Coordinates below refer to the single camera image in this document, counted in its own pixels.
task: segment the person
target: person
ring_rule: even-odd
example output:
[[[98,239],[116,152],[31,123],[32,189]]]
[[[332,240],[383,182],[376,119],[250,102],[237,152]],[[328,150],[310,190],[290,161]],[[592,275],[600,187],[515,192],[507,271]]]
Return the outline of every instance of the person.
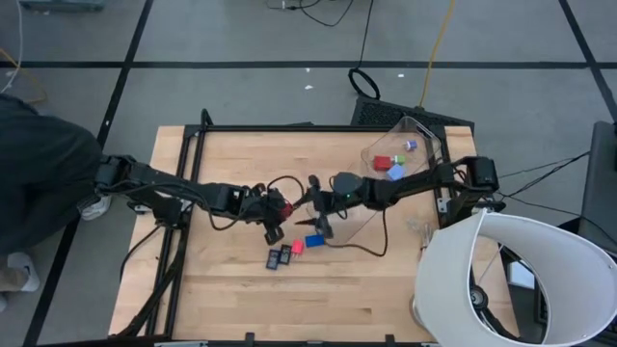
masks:
[[[7,307],[2,292],[39,288],[24,251],[79,217],[84,201],[93,201],[101,154],[88,130],[0,94],[0,311]],[[98,199],[82,209],[82,218],[101,216],[109,204],[107,197]]]

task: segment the white lamp shade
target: white lamp shade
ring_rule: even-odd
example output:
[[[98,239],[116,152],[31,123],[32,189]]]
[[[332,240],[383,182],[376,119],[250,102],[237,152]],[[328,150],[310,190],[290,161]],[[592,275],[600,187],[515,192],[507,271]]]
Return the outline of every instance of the white lamp shade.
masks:
[[[416,312],[443,347],[538,346],[502,337],[477,318],[469,269],[478,235],[511,249],[534,271],[549,309],[543,345],[588,340],[617,314],[617,265],[599,247],[558,227],[482,211],[437,230],[419,264]]]

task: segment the white cable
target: white cable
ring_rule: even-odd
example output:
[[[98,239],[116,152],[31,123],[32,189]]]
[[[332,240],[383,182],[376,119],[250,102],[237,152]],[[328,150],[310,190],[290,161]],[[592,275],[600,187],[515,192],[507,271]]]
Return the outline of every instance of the white cable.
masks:
[[[491,258],[491,261],[489,261],[489,265],[487,265],[486,269],[484,269],[484,272],[480,276],[480,279],[478,279],[477,285],[480,285],[482,280],[484,280],[484,276],[489,272],[489,269],[491,268],[491,265],[493,265],[493,263],[495,262],[495,259],[497,259],[497,256],[501,252],[501,249],[503,249],[503,245],[499,246],[499,249],[497,250],[497,252],[495,252],[495,254],[493,255],[493,258]]]
[[[0,93],[4,93],[13,83],[15,77],[17,76],[17,73],[19,72],[19,69],[21,68],[21,59],[23,58],[23,16],[21,14],[21,5],[19,5],[19,0],[15,0],[15,4],[17,5],[17,13],[19,16],[19,56],[17,57],[17,67],[13,72],[13,76],[11,76],[9,83],[4,86]]]

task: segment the red block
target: red block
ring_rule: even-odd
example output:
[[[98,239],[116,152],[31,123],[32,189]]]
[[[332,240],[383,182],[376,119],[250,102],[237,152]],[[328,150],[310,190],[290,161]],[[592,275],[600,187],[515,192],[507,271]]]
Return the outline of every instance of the red block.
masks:
[[[388,171],[392,167],[392,160],[384,155],[375,155],[373,167],[377,171]]]

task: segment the wire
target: wire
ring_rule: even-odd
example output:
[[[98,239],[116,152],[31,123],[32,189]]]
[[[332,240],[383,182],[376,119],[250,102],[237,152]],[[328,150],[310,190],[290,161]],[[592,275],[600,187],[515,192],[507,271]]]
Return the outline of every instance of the wire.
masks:
[[[437,40],[435,41],[435,45],[433,46],[433,52],[431,53],[431,59],[428,61],[428,68],[426,69],[426,75],[424,76],[424,87],[422,88],[422,97],[420,98],[420,102],[418,104],[419,107],[422,107],[424,104],[424,97],[426,96],[426,91],[428,90],[428,83],[431,79],[431,70],[433,69],[433,62],[435,61],[435,56],[437,55],[437,49],[442,43],[443,33],[445,33],[445,29],[447,28],[447,23],[450,21],[450,17],[452,16],[452,11],[454,10],[454,0],[450,0],[450,6],[447,8],[447,13],[445,14],[445,18],[443,19],[442,28],[440,29],[440,33],[437,35]]]
[[[368,15],[366,16],[366,25],[364,26],[364,38],[362,39],[362,50],[360,51],[360,59],[358,60],[358,64],[356,68],[359,68],[362,64],[362,59],[364,59],[364,47],[366,46],[366,37],[368,36],[368,24],[370,23],[370,14],[373,12],[373,2],[374,0],[370,0],[370,5],[368,6]]]
[[[461,177],[463,182],[465,182],[467,180],[467,173],[464,172],[463,170],[457,170],[456,174],[459,175],[459,177]]]
[[[298,179],[297,177],[294,177],[292,175],[282,175],[281,177],[277,177],[273,180],[270,181],[270,183],[268,183],[268,185],[266,186],[266,190],[270,190],[270,187],[275,184],[276,182],[282,180],[282,179],[291,179],[296,181],[296,183],[298,183],[298,185],[300,186],[300,199],[302,198],[302,196],[305,194],[305,186],[302,184],[302,182],[300,181],[300,179]]]
[[[562,210],[562,209],[559,209],[559,208],[554,208],[554,207],[550,207],[550,206],[544,206],[544,205],[539,204],[539,203],[528,202],[528,201],[525,201],[525,200],[521,200],[521,199],[519,199],[519,198],[513,198],[513,197],[504,196],[503,194],[501,194],[501,193],[499,193],[499,192],[497,192],[497,194],[499,194],[499,195],[503,196],[504,198],[512,199],[512,200],[514,200],[514,201],[518,201],[518,202],[520,202],[520,203],[522,203],[522,204],[526,204],[526,205],[529,205],[529,206],[534,206],[534,207],[545,208],[545,209],[547,209],[547,210],[551,210],[551,211],[555,211],[555,212],[561,212],[561,213],[569,214],[569,215],[572,215],[572,216],[577,216],[577,217],[579,217],[580,219],[583,219],[583,220],[585,220],[585,221],[589,222],[589,223],[590,223],[591,225],[593,225],[594,227],[596,227],[596,228],[597,228],[597,229],[598,229],[598,230],[599,230],[602,234],[604,234],[604,236],[606,236],[606,238],[608,238],[608,239],[609,239],[612,243],[614,243],[615,245],[617,245],[617,240],[615,240],[615,238],[614,238],[614,237],[612,237],[612,236],[611,236],[608,232],[606,232],[606,230],[604,230],[602,227],[600,227],[600,226],[599,226],[596,222],[594,222],[594,221],[590,220],[589,218],[587,218],[587,217],[585,217],[585,216],[582,216],[582,215],[580,215],[580,214],[578,214],[578,213],[574,213],[574,212],[570,212],[570,211],[566,211],[566,210]],[[609,253],[610,255],[613,255],[613,256],[617,255],[616,253],[611,252],[611,251],[608,251],[608,253]]]
[[[347,214],[347,206],[345,206],[345,204],[343,203],[343,201],[341,201],[340,196],[338,193],[335,192],[335,186],[333,184],[333,180],[335,179],[334,176],[330,176],[330,179],[328,179],[328,183],[330,183],[330,189],[332,189],[334,197],[335,197],[335,201],[338,202],[342,207],[343,207],[343,212],[345,212],[344,215],[340,214],[340,211],[337,210],[336,211],[336,215],[338,216],[338,218],[340,218],[341,220],[346,220],[347,217],[349,217],[349,215]]]
[[[549,167],[549,166],[553,166],[553,165],[561,164],[561,163],[566,162],[566,161],[568,161],[568,160],[573,160],[574,158],[575,158],[575,157],[572,157],[572,158],[565,158],[565,159],[561,159],[561,160],[554,161],[554,162],[552,162],[552,163],[548,163],[548,164],[544,164],[544,165],[541,165],[541,166],[533,167],[533,168],[531,168],[531,169],[525,169],[525,170],[520,170],[520,171],[513,172],[513,173],[503,174],[503,175],[499,176],[498,178],[499,178],[499,179],[502,179],[502,178],[510,177],[510,176],[517,175],[517,174],[531,173],[531,172],[534,172],[534,171],[536,171],[536,170],[540,170],[540,169],[543,169],[543,168],[547,168],[547,167]]]
[[[362,60],[364,59],[364,48],[366,47],[366,37],[368,36],[368,26],[370,24],[370,16],[373,13],[373,3],[374,1],[370,0],[370,6],[368,7],[368,14],[366,15],[366,25],[364,26],[364,37],[362,39],[362,50],[360,52],[360,59],[358,60],[358,64],[356,65],[356,67],[352,67],[349,69],[349,71],[347,72],[347,78],[349,79],[349,83],[351,83],[351,87],[360,96],[372,98],[374,100],[379,100],[382,97],[379,91],[379,86],[377,86],[377,83],[375,83],[375,81],[373,81],[373,79],[366,72],[360,70],[360,66],[362,65]],[[360,86],[358,85],[358,83],[356,83],[356,80],[354,79],[355,74],[358,74],[366,82],[366,84],[368,84],[370,88],[373,89],[373,92],[375,93],[374,96],[365,93],[360,88]]]
[[[482,273],[482,275],[480,275],[480,278],[477,281],[477,285],[480,285],[480,283],[482,283],[482,280],[484,280],[484,277],[489,272],[491,265],[493,265],[493,263],[495,262],[495,259],[497,259],[497,256],[499,255],[499,252],[501,252],[502,249],[503,249],[503,245],[499,246],[499,248],[497,249],[497,252],[493,254],[491,261],[489,261],[489,265],[486,266],[486,269],[484,269],[484,272]]]
[[[277,177],[277,178],[273,179],[272,181],[270,181],[270,183],[268,183],[266,189],[270,189],[270,187],[274,183],[276,183],[279,180],[284,179],[284,178],[295,180],[300,185],[301,193],[304,194],[304,186],[302,185],[302,182],[300,182],[300,180],[298,178],[296,178],[294,176],[291,176],[291,175],[284,175],[284,176]],[[116,187],[122,185],[123,183],[124,182],[117,183],[117,184],[109,187],[108,189],[116,188]],[[241,221],[242,218],[244,218],[244,216],[246,216],[246,214],[248,213],[248,211],[251,209],[251,207],[254,204],[259,203],[259,201],[256,200],[255,202],[249,204],[244,209],[244,211],[242,211],[240,214],[238,214],[229,224],[225,225],[224,227],[218,227],[214,223],[214,217],[212,215],[212,210],[210,209],[210,205],[208,204],[207,200],[203,197],[203,195],[200,192],[196,191],[195,189],[193,189],[193,188],[191,188],[189,186],[180,184],[180,183],[169,182],[169,183],[147,184],[147,185],[143,185],[143,186],[140,186],[140,187],[137,187],[137,188],[132,188],[132,189],[127,189],[127,190],[123,190],[123,191],[119,191],[119,192],[114,192],[113,194],[115,194],[115,195],[127,195],[127,194],[131,194],[131,193],[135,193],[135,192],[139,192],[139,191],[142,191],[142,190],[145,190],[145,189],[151,189],[151,188],[155,188],[155,187],[179,187],[179,188],[181,188],[183,190],[186,190],[186,191],[189,191],[190,193],[192,193],[191,198],[193,198],[193,199],[195,199],[195,200],[197,200],[197,201],[199,201],[201,203],[200,207],[207,212],[208,219],[210,220],[210,225],[212,226],[213,229],[215,229],[217,231],[224,231],[224,230],[229,229],[230,227],[233,227],[236,223]]]
[[[9,53],[7,53],[7,51],[0,48],[0,54],[2,54],[9,62],[11,62],[11,64],[13,64],[14,67],[18,67],[17,62],[13,59],[13,57]],[[43,102],[47,100],[47,92],[45,91],[45,88],[42,86],[42,83],[39,82],[39,80],[32,73],[30,73],[30,71],[28,71],[26,68],[21,67],[19,70],[21,71],[22,74],[25,74],[30,79],[30,81],[32,81],[35,87],[37,87],[37,89],[39,89],[39,91],[42,93],[42,96],[36,99],[25,100],[25,102],[29,104],[34,104],[34,103]]]
[[[318,3],[320,3],[320,2],[321,2],[321,0],[317,0],[315,3],[311,4],[310,6],[303,6],[303,5],[302,5],[302,2],[303,2],[303,0],[300,0],[300,6],[298,7],[298,9],[300,9],[300,11],[302,11],[302,13],[304,13],[304,14],[305,14],[305,16],[307,16],[308,18],[310,18],[310,19],[312,19],[312,20],[316,21],[317,23],[319,23],[319,24],[321,24],[321,25],[323,25],[323,26],[327,26],[327,27],[330,27],[330,28],[334,28],[334,27],[336,27],[336,25],[338,25],[338,23],[340,23],[340,21],[341,21],[341,20],[345,17],[345,15],[349,12],[349,9],[351,9],[351,6],[354,4],[354,0],[349,0],[349,5],[347,5],[347,9],[345,9],[345,12],[343,12],[343,14],[340,16],[340,18],[339,18],[339,19],[338,19],[338,20],[337,20],[334,24],[330,24],[330,23],[326,23],[326,22],[323,22],[323,21],[321,21],[321,20],[319,20],[319,19],[315,18],[314,16],[310,15],[307,11],[305,11],[305,9],[307,9],[307,8],[309,8],[309,7],[312,7],[312,6],[315,6],[315,5],[317,5]]]
[[[328,241],[326,241],[326,246],[331,247],[331,248],[338,248],[338,249],[342,249],[342,248],[356,248],[362,251],[367,252],[368,254],[371,255],[375,255],[378,257],[382,257],[384,255],[386,255],[386,253],[388,252],[388,226],[386,224],[386,210],[384,210],[384,212],[382,213],[382,221],[384,223],[384,250],[381,253],[377,253],[375,251],[371,251],[370,249],[368,249],[365,246],[361,246],[361,245],[357,245],[357,244],[344,244],[344,245],[333,245],[331,243],[329,243]]]
[[[21,13],[21,5],[19,5],[19,0],[15,0],[15,4],[17,5],[17,15],[19,18],[19,55],[17,56],[17,66],[15,67],[15,71],[13,72],[13,75],[7,85],[4,86],[0,93],[4,93],[13,83],[19,69],[21,68],[21,60],[23,58],[23,15]]]
[[[133,255],[135,251],[142,247],[146,243],[146,241],[150,237],[152,237],[152,235],[154,235],[154,233],[156,233],[156,231],[158,231],[158,229],[160,228],[161,226],[156,226],[151,232],[148,233],[148,235],[144,236],[143,239],[141,239],[135,246],[133,246],[133,248],[131,248],[130,251],[128,251],[128,253],[124,256],[124,260],[122,261],[122,265],[120,266],[120,280],[122,280],[122,275],[124,274],[124,266],[126,266],[126,262],[131,257],[131,255]]]
[[[570,164],[572,164],[572,163],[576,162],[577,160],[579,160],[580,158],[582,158],[582,157],[584,157],[584,156],[586,156],[586,155],[588,155],[588,154],[589,154],[589,152],[587,151],[587,152],[582,153],[582,154],[581,154],[581,155],[579,155],[579,156],[576,156],[576,157],[574,157],[574,158],[572,158],[572,159],[568,160],[566,163],[561,164],[561,165],[559,165],[559,166],[557,166],[557,167],[553,168],[553,169],[552,169],[551,171],[549,171],[548,173],[545,173],[545,174],[541,175],[540,177],[538,177],[538,178],[536,178],[536,179],[532,180],[531,182],[529,182],[529,183],[525,184],[525,185],[523,186],[523,188],[520,188],[519,190],[517,190],[516,192],[514,192],[514,193],[512,193],[512,194],[501,194],[501,193],[499,193],[499,194],[500,194],[500,195],[502,195],[502,196],[504,196],[505,198],[512,198],[512,197],[514,197],[515,195],[520,194],[520,193],[522,193],[522,192],[526,191],[527,189],[529,189],[529,188],[533,187],[534,185],[536,185],[536,184],[540,183],[542,180],[544,180],[545,178],[549,177],[550,175],[555,174],[555,173],[556,173],[556,172],[558,172],[559,170],[561,170],[561,169],[563,169],[563,168],[567,167],[568,165],[570,165]]]

